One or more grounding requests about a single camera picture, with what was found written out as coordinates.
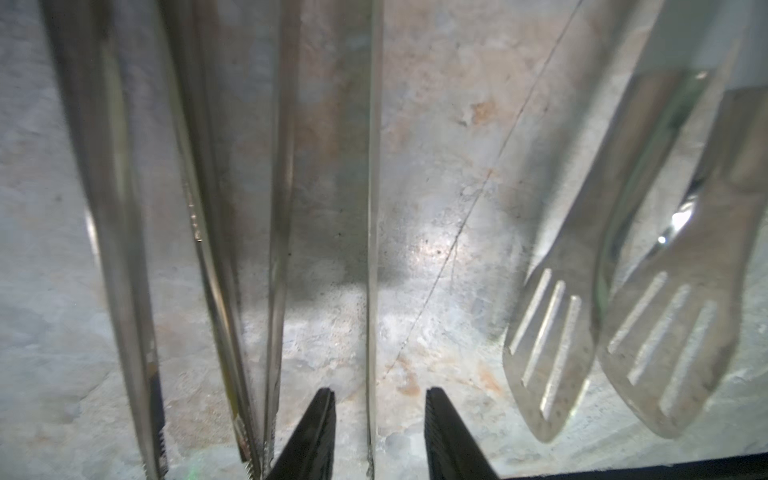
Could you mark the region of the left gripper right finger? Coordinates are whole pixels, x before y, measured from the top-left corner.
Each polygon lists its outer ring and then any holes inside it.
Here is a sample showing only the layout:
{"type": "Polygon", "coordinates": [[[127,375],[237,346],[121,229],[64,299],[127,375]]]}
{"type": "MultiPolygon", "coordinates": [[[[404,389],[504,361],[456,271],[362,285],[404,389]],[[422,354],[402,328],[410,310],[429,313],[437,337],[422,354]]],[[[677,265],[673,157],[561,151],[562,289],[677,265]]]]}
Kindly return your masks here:
{"type": "Polygon", "coordinates": [[[430,479],[499,478],[439,387],[426,393],[424,438],[430,479]]]}

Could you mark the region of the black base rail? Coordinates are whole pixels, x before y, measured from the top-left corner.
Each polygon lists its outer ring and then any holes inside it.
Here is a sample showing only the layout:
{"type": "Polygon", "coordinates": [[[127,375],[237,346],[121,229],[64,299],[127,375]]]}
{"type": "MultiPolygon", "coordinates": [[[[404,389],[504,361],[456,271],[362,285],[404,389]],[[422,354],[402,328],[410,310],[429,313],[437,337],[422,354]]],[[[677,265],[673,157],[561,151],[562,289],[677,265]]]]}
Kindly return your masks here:
{"type": "Polygon", "coordinates": [[[672,465],[529,476],[525,477],[525,480],[734,480],[766,478],[767,454],[760,453],[672,465]]]}

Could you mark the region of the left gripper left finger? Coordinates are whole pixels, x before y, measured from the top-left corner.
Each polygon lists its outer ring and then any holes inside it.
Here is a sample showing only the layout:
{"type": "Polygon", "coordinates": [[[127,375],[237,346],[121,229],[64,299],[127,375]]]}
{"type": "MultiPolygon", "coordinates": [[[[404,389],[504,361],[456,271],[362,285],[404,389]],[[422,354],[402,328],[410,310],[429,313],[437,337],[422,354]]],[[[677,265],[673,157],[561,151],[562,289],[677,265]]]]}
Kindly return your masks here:
{"type": "Polygon", "coordinates": [[[320,388],[266,479],[331,479],[335,432],[335,393],[330,388],[320,388]]]}

